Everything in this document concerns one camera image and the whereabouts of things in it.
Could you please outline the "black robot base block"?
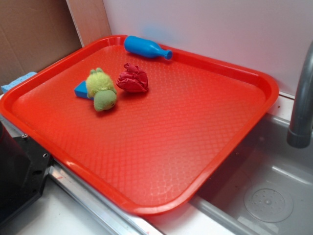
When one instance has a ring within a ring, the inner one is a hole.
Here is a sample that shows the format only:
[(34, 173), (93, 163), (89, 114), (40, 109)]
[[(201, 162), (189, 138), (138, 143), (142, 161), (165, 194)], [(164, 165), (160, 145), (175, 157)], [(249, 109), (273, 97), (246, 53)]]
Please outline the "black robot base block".
[(12, 137), (0, 125), (1, 227), (42, 196), (51, 161), (51, 154), (34, 139)]

